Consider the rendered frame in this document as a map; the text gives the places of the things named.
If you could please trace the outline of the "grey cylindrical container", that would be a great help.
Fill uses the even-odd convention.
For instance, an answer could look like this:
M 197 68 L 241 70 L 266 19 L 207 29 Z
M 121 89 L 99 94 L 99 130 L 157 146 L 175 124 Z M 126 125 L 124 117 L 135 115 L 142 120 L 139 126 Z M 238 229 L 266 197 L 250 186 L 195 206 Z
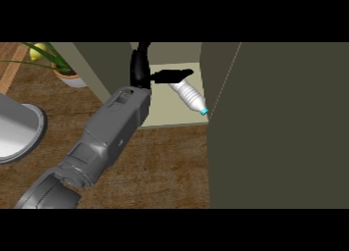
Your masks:
M 0 93 L 0 164 L 24 159 L 36 150 L 47 130 L 44 110 L 21 104 Z

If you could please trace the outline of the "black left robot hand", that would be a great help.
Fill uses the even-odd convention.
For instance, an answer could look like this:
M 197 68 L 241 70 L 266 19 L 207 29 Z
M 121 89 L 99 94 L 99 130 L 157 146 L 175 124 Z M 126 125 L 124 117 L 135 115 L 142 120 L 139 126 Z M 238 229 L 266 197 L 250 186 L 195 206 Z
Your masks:
M 141 42 L 130 58 L 130 85 L 151 89 L 151 81 L 157 84 L 180 83 L 194 74 L 192 69 L 160 70 L 151 73 L 148 49 L 151 43 Z

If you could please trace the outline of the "olive green cabinet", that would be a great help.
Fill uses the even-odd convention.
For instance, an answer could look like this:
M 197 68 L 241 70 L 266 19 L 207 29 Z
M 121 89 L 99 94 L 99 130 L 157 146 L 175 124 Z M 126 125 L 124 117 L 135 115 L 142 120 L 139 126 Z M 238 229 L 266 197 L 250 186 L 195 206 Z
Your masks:
M 192 69 L 189 84 L 204 93 L 200 70 L 201 42 L 160 42 L 149 46 L 151 70 Z M 136 42 L 52 42 L 52 46 L 78 73 L 95 95 L 107 101 L 115 90 L 130 83 L 130 57 Z M 166 84 L 152 84 L 152 101 L 143 128 L 209 124 L 182 102 Z

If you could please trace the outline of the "clear plastic water bottle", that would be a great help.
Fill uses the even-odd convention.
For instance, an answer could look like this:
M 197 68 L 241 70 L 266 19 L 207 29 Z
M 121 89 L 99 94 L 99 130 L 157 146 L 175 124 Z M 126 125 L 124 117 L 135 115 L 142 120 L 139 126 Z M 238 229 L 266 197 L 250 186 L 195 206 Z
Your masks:
M 180 83 L 172 83 L 170 88 L 176 92 L 186 107 L 194 112 L 198 112 L 203 116 L 206 116 L 209 113 L 206 99 L 204 99 L 203 95 L 200 94 L 198 90 L 188 83 L 188 81 L 183 80 Z

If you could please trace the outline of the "potted green plant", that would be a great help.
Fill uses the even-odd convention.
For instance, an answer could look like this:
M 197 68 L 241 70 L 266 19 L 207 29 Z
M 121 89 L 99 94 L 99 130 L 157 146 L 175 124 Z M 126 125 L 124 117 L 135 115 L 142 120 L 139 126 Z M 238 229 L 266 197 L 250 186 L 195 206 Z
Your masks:
M 18 61 L 18 60 L 0 60 L 0 63 L 13 63 L 13 64 L 25 64 L 31 66 L 41 67 L 44 69 L 50 69 L 61 79 L 61 81 L 74 88 L 84 88 L 87 86 L 86 82 L 83 81 L 80 75 L 77 74 L 75 70 L 73 69 L 71 65 L 68 64 L 67 60 L 61 56 L 58 50 L 55 49 L 53 45 L 49 42 L 44 43 L 47 46 L 47 51 L 41 51 L 39 48 L 34 47 L 34 43 L 24 42 L 24 45 L 31 49 L 37 50 L 44 58 L 33 61 L 31 57 L 28 61 Z

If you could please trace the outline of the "yellow fruit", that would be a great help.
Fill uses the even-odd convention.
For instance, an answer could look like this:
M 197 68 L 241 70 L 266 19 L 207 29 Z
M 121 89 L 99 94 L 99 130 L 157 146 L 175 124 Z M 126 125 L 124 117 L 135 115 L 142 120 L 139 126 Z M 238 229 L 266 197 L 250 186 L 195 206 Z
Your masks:
M 47 46 L 44 43 L 36 43 L 34 47 L 39 48 L 41 51 L 47 51 Z M 37 61 L 44 58 L 43 54 L 34 49 L 30 50 L 30 57 L 33 61 Z

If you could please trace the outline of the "dark olive cabinet door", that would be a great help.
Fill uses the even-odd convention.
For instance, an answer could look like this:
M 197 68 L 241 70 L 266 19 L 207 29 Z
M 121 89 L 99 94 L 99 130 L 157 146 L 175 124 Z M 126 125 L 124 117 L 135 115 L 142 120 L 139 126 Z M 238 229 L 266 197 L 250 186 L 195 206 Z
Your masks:
M 349 208 L 349 43 L 245 43 L 209 125 L 216 208 Z

